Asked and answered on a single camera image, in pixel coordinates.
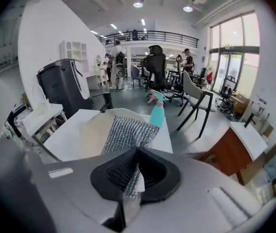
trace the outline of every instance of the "teal spray bottle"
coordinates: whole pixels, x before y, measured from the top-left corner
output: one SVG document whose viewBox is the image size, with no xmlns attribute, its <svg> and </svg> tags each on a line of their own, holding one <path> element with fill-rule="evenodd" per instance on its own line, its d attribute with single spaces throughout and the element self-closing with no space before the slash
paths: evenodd
<svg viewBox="0 0 276 233">
<path fill-rule="evenodd" d="M 157 99 L 157 103 L 151 112 L 149 123 L 161 128 L 165 118 L 164 100 L 168 99 L 162 93 L 154 90 L 151 90 L 151 94 L 151 98 L 147 103 L 151 103 L 154 99 Z"/>
</svg>

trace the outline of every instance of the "recessed light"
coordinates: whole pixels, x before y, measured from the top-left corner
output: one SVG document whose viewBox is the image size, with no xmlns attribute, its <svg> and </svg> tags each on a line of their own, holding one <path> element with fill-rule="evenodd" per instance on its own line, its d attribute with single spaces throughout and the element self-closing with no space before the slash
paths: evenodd
<svg viewBox="0 0 276 233">
<path fill-rule="evenodd" d="M 143 3 L 142 3 L 142 2 L 135 2 L 135 3 L 133 4 L 133 6 L 134 6 L 135 8 L 141 8 L 141 7 L 143 6 Z"/>
<path fill-rule="evenodd" d="M 192 12 L 192 11 L 193 11 L 193 9 L 192 9 L 190 6 L 185 6 L 185 7 L 183 7 L 183 10 L 184 10 L 185 12 Z"/>
</svg>

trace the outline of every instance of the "floor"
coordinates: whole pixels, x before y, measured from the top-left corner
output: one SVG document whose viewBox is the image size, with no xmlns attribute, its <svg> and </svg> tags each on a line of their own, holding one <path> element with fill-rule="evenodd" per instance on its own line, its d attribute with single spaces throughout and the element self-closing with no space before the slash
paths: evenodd
<svg viewBox="0 0 276 233">
<path fill-rule="evenodd" d="M 148 92 L 145 89 L 132 89 L 132 82 L 124 81 L 123 90 L 111 91 L 114 108 L 126 108 L 138 114 L 149 115 L 154 103 L 147 104 Z M 94 98 L 94 110 L 100 109 L 104 100 L 101 96 Z M 205 130 L 200 139 L 197 139 L 205 118 L 205 111 L 200 110 L 198 118 L 194 121 L 195 114 L 187 121 L 180 131 L 176 131 L 180 123 L 190 113 L 192 107 L 188 105 L 181 116 L 178 116 L 181 107 L 180 99 L 173 99 L 172 103 L 166 103 L 165 117 L 170 132 L 172 150 L 175 154 L 196 155 L 207 152 L 224 135 L 229 128 L 230 121 L 219 111 L 211 112 L 208 117 Z"/>
</svg>

